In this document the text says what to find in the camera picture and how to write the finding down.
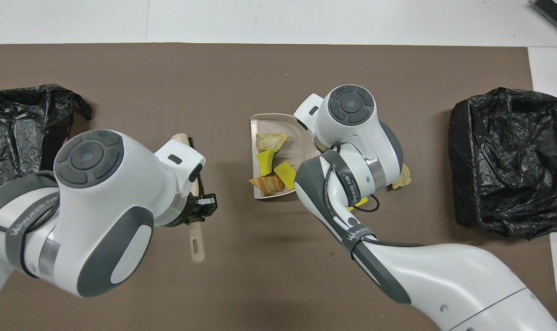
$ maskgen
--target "round control button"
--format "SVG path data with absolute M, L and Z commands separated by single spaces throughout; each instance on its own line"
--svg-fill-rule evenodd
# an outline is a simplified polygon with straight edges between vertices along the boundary
M 78 170 L 88 170 L 102 159 L 102 147 L 91 141 L 82 143 L 72 149 L 72 166 Z
M 362 108 L 362 97 L 358 94 L 346 94 L 340 102 L 342 109 L 349 114 L 356 113 Z

